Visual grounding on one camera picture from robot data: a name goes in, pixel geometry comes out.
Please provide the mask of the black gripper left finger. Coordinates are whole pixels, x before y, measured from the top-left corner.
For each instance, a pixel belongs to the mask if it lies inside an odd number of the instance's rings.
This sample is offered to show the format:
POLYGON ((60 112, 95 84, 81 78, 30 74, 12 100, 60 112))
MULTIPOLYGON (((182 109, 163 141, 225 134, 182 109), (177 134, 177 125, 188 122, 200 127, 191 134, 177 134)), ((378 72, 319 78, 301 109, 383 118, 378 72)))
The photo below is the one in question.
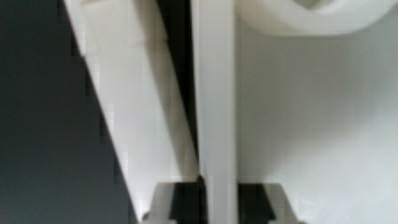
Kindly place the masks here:
POLYGON ((156 185, 150 207, 140 224, 207 224, 202 177, 197 177, 193 182, 156 185))

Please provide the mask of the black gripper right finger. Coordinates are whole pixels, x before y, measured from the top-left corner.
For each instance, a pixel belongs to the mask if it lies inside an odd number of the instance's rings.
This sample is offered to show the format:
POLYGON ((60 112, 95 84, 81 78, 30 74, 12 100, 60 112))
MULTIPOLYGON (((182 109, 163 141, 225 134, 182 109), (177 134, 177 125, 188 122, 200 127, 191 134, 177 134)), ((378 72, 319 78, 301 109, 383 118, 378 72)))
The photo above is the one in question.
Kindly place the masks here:
POLYGON ((237 224, 305 224, 276 183, 237 184, 237 224))

